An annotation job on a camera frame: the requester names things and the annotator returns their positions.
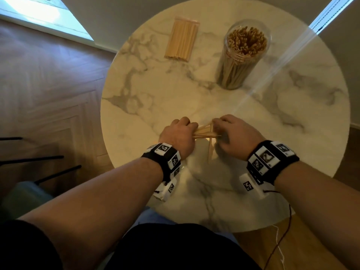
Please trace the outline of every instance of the clear plastic container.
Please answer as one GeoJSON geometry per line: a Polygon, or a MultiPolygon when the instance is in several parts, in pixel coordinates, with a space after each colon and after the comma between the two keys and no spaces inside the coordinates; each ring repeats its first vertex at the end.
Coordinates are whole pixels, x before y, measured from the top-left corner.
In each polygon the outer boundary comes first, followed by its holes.
{"type": "Polygon", "coordinates": [[[271,44],[270,30],[262,22],[253,19],[245,19],[233,24],[227,31],[224,38],[223,53],[221,55],[216,80],[217,83],[224,89],[234,90],[242,86],[246,77],[251,73],[256,64],[266,54],[271,44]],[[234,30],[240,30],[243,27],[257,28],[263,32],[264,37],[267,39],[266,47],[263,51],[255,55],[247,56],[240,54],[235,49],[229,46],[228,37],[234,30]]]}

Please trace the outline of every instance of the right hand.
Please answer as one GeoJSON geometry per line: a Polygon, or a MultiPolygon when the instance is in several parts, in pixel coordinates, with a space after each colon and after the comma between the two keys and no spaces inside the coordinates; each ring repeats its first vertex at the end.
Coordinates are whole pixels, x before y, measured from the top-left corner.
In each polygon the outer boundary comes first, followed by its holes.
{"type": "Polygon", "coordinates": [[[229,137],[229,142],[221,139],[218,141],[220,147],[237,159],[246,161],[256,146],[266,140],[253,126],[231,114],[214,118],[212,122],[215,132],[218,134],[226,132],[229,137]]]}

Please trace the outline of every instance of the round marble table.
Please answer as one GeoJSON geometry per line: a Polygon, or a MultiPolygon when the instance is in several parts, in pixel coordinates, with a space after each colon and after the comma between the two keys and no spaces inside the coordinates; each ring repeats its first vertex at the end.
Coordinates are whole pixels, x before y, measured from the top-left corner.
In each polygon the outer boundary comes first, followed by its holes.
{"type": "MultiPolygon", "coordinates": [[[[188,116],[202,124],[233,113],[333,176],[349,133],[348,91],[319,37],[289,58],[304,34],[311,31],[299,19],[255,0],[191,0],[152,17],[123,45],[106,78],[101,127],[113,165],[139,157],[175,118],[188,116]],[[200,21],[188,63],[164,58],[175,16],[200,21]],[[246,18],[264,22],[272,43],[243,87],[227,91],[215,83],[223,37],[234,22],[246,18]]],[[[207,140],[196,141],[171,198],[166,203],[151,199],[149,205],[175,222],[214,231],[254,230],[288,217],[281,195],[257,199],[247,194],[239,181],[246,173],[244,162],[218,151],[207,164],[207,146],[207,140]]]]}

